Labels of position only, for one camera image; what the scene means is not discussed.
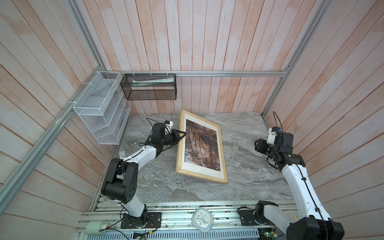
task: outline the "black mesh basket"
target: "black mesh basket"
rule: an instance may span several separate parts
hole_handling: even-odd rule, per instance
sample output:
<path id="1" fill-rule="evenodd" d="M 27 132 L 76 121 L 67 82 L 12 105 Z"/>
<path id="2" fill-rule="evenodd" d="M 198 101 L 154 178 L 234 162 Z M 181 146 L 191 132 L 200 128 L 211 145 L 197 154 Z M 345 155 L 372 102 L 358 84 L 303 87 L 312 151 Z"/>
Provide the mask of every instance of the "black mesh basket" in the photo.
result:
<path id="1" fill-rule="evenodd" d="M 167 78 L 173 78 L 173 81 L 164 80 Z M 127 73 L 120 85 L 128 100 L 176 100 L 175 74 Z"/>

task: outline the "gray marble surface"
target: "gray marble surface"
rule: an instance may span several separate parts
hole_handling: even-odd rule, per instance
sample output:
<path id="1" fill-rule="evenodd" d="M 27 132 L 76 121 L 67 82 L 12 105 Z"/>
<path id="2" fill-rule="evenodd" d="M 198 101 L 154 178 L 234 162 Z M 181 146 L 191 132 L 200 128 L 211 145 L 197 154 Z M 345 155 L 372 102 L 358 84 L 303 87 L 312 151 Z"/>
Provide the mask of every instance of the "gray marble surface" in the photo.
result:
<path id="1" fill-rule="evenodd" d="M 228 184 L 220 184 L 176 173 L 177 146 L 164 151 L 139 171 L 138 197 L 147 203 L 292 199 L 281 172 L 270 167 L 266 157 L 254 150 L 253 142 L 268 134 L 259 113 L 200 113 L 200 117 L 220 125 Z M 128 156 L 140 149 L 151 132 L 146 117 L 171 120 L 179 128 L 179 113 L 132 114 L 120 151 Z"/>

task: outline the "framed picture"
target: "framed picture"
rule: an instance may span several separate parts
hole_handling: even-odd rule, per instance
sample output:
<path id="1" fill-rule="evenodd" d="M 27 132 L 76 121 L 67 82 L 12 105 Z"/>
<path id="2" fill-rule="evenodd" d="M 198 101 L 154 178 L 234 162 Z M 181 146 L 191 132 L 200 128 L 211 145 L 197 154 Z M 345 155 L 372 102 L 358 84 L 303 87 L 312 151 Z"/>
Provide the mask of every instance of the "framed picture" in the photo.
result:
<path id="1" fill-rule="evenodd" d="M 180 130 L 187 135 L 179 142 L 176 172 L 226 184 L 220 126 L 181 110 Z"/>

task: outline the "clock face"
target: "clock face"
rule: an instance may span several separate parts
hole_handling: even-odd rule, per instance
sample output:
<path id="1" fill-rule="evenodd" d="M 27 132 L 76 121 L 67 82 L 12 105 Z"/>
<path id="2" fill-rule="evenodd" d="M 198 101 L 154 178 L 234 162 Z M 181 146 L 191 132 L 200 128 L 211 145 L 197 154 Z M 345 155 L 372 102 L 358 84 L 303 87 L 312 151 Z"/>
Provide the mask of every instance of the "clock face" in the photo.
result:
<path id="1" fill-rule="evenodd" d="M 212 216 L 204 210 L 199 210 L 195 215 L 195 222 L 199 226 L 207 227 L 212 222 Z"/>

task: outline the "clock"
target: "clock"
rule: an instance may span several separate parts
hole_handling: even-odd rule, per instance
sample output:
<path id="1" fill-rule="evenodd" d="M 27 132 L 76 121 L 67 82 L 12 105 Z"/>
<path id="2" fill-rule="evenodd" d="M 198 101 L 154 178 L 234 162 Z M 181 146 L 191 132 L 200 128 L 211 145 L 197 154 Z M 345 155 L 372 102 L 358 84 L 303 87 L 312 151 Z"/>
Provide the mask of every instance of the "clock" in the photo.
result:
<path id="1" fill-rule="evenodd" d="M 192 224 L 201 232 L 207 233 L 214 225 L 214 216 L 207 209 L 198 208 L 192 215 Z"/>

